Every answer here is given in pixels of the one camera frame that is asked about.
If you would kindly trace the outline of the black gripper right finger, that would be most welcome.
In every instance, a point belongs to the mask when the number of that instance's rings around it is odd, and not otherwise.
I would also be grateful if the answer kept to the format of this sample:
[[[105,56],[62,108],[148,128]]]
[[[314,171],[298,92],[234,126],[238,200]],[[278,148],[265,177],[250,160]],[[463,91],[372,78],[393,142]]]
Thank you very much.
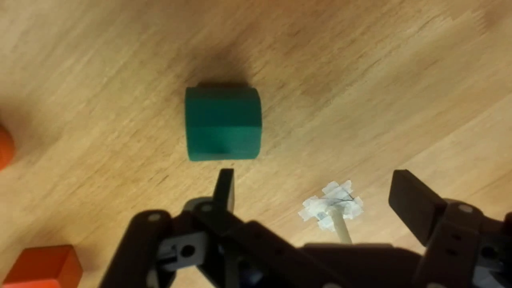
[[[394,169],[388,192],[388,206],[423,246],[433,235],[446,201],[409,169]]]

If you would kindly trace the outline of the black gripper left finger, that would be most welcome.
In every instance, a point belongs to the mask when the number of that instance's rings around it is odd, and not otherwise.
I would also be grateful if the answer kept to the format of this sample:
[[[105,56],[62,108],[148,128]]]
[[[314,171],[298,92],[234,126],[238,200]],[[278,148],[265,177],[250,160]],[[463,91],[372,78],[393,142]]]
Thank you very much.
[[[215,201],[218,209],[225,209],[225,211],[233,209],[233,203],[234,203],[233,176],[234,176],[234,171],[231,168],[222,168],[217,174],[212,200]]]

